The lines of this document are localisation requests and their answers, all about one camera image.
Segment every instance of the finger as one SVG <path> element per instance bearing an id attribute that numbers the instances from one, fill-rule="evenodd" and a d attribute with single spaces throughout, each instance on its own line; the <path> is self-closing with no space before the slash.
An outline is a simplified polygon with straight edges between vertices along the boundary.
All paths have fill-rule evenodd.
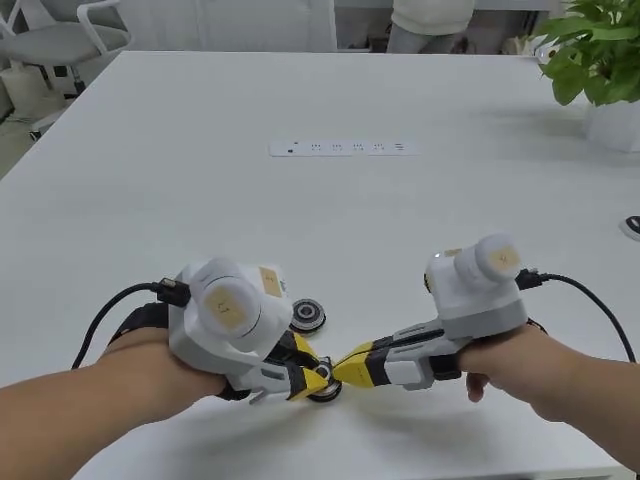
<path id="1" fill-rule="evenodd" d="M 478 403 L 484 397 L 484 388 L 489 383 L 489 377 L 480 373 L 469 373 L 467 375 L 467 394 L 469 400 Z"/>

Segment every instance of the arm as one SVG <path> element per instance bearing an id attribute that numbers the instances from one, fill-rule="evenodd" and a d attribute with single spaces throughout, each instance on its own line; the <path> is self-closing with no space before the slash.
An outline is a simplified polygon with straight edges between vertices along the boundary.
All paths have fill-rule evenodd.
<path id="1" fill-rule="evenodd" d="M 543 418 L 565 422 L 620 463 L 640 471 L 640 365 L 578 353 L 537 328 L 473 345 L 459 358 L 469 399 L 487 383 L 523 400 Z"/>
<path id="2" fill-rule="evenodd" d="M 223 387 L 176 360 L 166 331 L 134 331 L 95 365 L 0 389 L 0 478 L 69 479 L 128 431 Z"/>

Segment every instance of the power outlet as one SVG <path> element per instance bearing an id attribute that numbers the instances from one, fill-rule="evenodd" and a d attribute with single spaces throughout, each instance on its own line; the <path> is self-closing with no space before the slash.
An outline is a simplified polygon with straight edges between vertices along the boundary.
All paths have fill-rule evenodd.
<path id="1" fill-rule="evenodd" d="M 408 156 L 418 155 L 412 142 L 382 141 L 282 141 L 271 142 L 272 157 L 353 157 L 353 156 Z"/>

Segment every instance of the black wrist strap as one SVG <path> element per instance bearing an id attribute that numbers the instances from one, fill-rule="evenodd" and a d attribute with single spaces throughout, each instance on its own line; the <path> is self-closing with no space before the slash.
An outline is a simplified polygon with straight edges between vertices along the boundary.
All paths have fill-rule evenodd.
<path id="1" fill-rule="evenodd" d="M 109 340 L 109 345 L 123 335 L 140 328 L 169 328 L 169 305 L 166 303 L 147 303 L 144 307 L 136 308 L 118 327 L 116 333 Z M 251 394 L 251 390 L 234 390 L 229 381 L 224 390 L 217 395 L 223 400 L 244 400 Z"/>

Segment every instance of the small wheel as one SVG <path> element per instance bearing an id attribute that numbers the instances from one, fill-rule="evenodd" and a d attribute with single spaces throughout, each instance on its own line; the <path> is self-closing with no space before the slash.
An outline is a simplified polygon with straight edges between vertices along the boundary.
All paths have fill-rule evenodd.
<path id="1" fill-rule="evenodd" d="M 316 367 L 316 373 L 324 377 L 329 385 L 316 392 L 312 395 L 309 395 L 307 398 L 312 402 L 316 403 L 329 403 L 334 401 L 340 395 L 342 391 L 342 382 L 333 378 L 333 366 L 331 364 L 331 358 L 324 357 L 320 359 L 320 365 Z"/>
<path id="2" fill-rule="evenodd" d="M 305 298 L 293 304 L 293 317 L 290 328 L 296 333 L 317 332 L 327 320 L 324 308 L 315 300 Z"/>

